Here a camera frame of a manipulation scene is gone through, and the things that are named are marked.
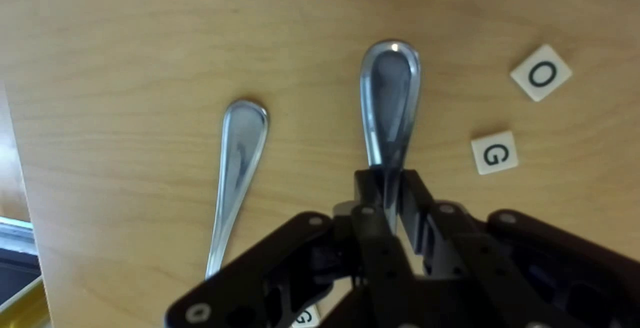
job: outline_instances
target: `silver spoon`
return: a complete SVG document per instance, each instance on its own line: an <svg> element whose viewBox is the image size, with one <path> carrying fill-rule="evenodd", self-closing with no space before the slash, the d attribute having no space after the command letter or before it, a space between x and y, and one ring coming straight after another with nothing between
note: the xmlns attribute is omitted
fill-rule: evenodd
<svg viewBox="0 0 640 328"><path fill-rule="evenodd" d="M231 103L224 114L215 222L206 278L222 266L231 229L265 146L267 130L267 111L248 100Z"/></svg>
<svg viewBox="0 0 640 328"><path fill-rule="evenodd" d="M370 167L384 172L382 205L396 232L400 174L414 129L420 94L420 58L411 45L380 41L369 48L360 70L360 104Z"/></svg>

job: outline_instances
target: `wooden table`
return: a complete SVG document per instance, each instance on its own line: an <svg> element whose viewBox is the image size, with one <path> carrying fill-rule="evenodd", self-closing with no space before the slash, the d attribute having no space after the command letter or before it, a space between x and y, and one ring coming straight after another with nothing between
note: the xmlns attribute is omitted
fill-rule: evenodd
<svg viewBox="0 0 640 328"><path fill-rule="evenodd" d="M271 125L228 259L366 166L361 58L421 53L406 166L485 217L514 208L640 259L640 0L0 0L7 87L58 328L158 327L203 278L222 115ZM509 72L542 43L574 77L540 103ZM516 169L469 141L510 129Z"/></svg>

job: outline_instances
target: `floor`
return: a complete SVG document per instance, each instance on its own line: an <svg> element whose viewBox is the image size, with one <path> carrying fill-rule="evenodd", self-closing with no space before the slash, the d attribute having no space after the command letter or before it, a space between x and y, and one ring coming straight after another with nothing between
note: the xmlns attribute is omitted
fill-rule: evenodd
<svg viewBox="0 0 640 328"><path fill-rule="evenodd" d="M7 102L7 92L0 83L0 216L30 221L23 170L16 148L16 138Z"/></svg>

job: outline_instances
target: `spoon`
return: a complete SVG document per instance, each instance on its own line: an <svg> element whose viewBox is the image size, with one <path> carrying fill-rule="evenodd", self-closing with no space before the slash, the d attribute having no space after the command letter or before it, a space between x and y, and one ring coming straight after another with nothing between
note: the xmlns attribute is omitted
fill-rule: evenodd
<svg viewBox="0 0 640 328"><path fill-rule="evenodd" d="M236 100L224 114L220 176L206 278L222 266L231 229L265 147L267 130L267 111L248 100Z"/></svg>
<svg viewBox="0 0 640 328"><path fill-rule="evenodd" d="M370 168L384 174L382 207L396 232L398 195L409 139L420 94L420 59L399 40L380 41L369 48L360 69L360 104Z"/></svg>

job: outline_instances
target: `metal spoon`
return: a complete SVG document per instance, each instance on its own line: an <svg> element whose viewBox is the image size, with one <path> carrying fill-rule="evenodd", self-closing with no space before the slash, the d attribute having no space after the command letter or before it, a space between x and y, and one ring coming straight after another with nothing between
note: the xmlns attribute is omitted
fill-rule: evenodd
<svg viewBox="0 0 640 328"><path fill-rule="evenodd" d="M420 94L420 59L411 45L380 41L369 48L360 70L360 104L370 167L384 171L382 205L396 232L400 173L414 129Z"/></svg>
<svg viewBox="0 0 640 328"><path fill-rule="evenodd" d="M224 114L215 222L206 278L222 266L231 229L265 146L267 130L267 111L248 100L231 103Z"/></svg>

